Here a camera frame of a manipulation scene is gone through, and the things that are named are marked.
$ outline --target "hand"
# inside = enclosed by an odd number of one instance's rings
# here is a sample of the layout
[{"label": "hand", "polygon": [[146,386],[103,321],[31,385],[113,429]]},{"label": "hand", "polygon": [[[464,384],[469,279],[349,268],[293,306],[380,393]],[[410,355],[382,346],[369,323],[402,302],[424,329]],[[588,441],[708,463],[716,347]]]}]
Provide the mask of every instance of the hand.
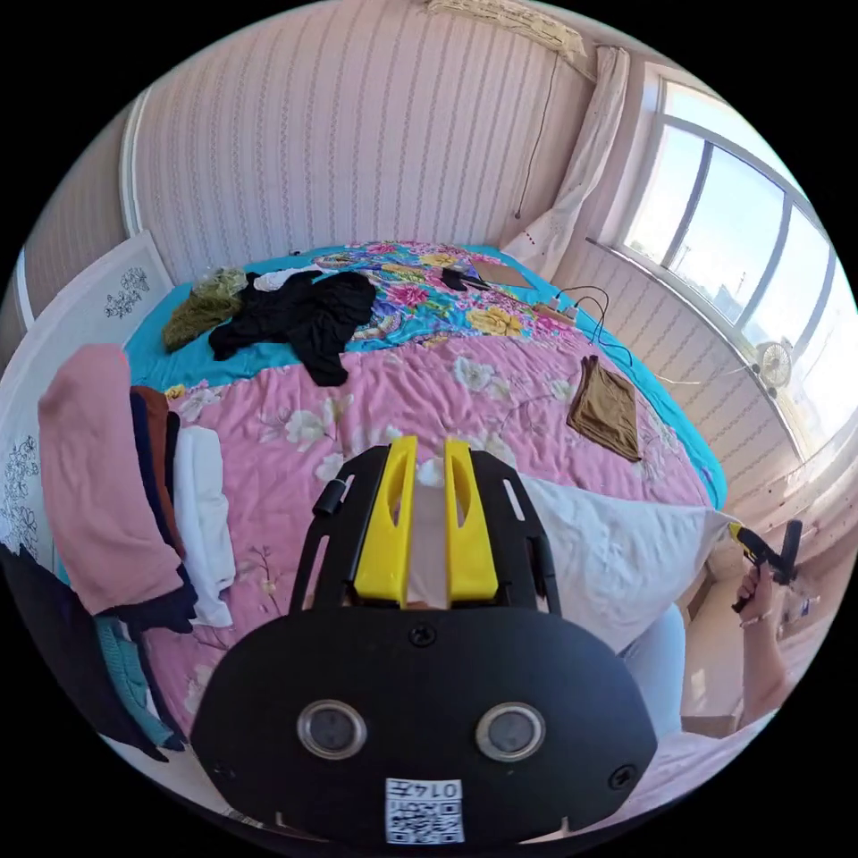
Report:
[{"label": "hand", "polygon": [[771,566],[768,563],[763,563],[759,569],[752,566],[742,578],[742,583],[736,590],[737,599],[748,600],[748,603],[739,612],[739,619],[742,622],[759,617],[771,610],[774,598],[773,575]]}]

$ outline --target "striped wallpaper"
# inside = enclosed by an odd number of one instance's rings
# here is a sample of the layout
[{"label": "striped wallpaper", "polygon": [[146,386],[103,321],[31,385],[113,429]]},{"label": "striped wallpaper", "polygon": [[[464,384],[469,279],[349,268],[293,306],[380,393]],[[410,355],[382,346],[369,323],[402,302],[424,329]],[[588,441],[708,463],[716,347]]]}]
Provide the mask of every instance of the striped wallpaper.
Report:
[{"label": "striped wallpaper", "polygon": [[[664,386],[723,466],[727,512],[798,464],[777,411],[751,372],[724,375],[743,366],[736,353],[674,292],[589,241],[569,276],[555,285],[601,287],[610,297],[608,331],[654,373],[676,382],[705,382]],[[604,303],[599,293],[589,294]],[[581,307],[590,315],[595,311],[589,301]]]},{"label": "striped wallpaper", "polygon": [[13,274],[3,295],[3,301],[0,303],[0,375],[3,374],[26,332],[15,296],[15,275]]},{"label": "striped wallpaper", "polygon": [[27,238],[27,291],[34,316],[66,283],[127,238],[119,194],[119,153],[129,109],[123,109],[89,144]]},{"label": "striped wallpaper", "polygon": [[153,87],[141,226],[176,282],[365,240],[501,244],[550,207],[593,93],[555,56],[419,0],[263,21]]}]

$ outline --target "pink floral bedspread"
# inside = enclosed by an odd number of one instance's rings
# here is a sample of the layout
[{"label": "pink floral bedspread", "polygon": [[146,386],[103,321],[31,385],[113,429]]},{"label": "pink floral bedspread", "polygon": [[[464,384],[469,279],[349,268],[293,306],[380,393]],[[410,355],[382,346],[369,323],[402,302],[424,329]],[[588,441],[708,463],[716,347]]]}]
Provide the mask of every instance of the pink floral bedspread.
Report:
[{"label": "pink floral bedspread", "polygon": [[403,434],[419,441],[418,478],[442,479],[443,442],[467,440],[520,473],[640,501],[710,506],[685,448],[638,394],[643,460],[631,464],[566,425],[581,358],[580,332],[435,337],[344,356],[348,381],[316,387],[303,366],[266,369],[173,403],[185,425],[217,431],[237,576],[223,598],[234,626],[193,635],[147,633],[164,699],[187,733],[217,662],[244,635],[285,614],[311,508],[343,460]]}]

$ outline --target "electric fan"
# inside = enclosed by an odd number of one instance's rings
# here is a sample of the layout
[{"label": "electric fan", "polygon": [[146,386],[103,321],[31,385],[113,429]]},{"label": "electric fan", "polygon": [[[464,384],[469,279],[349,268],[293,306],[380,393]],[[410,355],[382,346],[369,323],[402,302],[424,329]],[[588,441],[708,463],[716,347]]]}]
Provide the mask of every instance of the electric fan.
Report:
[{"label": "electric fan", "polygon": [[757,347],[757,363],[752,367],[766,385],[766,391],[775,399],[778,388],[789,384],[792,372],[790,349],[783,342],[763,342]]}]

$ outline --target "screw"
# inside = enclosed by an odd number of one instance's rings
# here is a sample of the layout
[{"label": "screw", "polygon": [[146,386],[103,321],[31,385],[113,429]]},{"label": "screw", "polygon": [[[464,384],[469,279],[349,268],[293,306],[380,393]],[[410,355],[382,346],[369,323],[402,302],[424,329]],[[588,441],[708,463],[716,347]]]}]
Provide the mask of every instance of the screw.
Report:
[{"label": "screw", "polygon": [[408,640],[414,646],[430,646],[435,643],[435,637],[435,630],[426,623],[414,626],[414,628],[408,632]]},{"label": "screw", "polygon": [[609,778],[608,786],[611,789],[625,789],[629,781],[635,776],[637,769],[632,765],[620,766]]}]

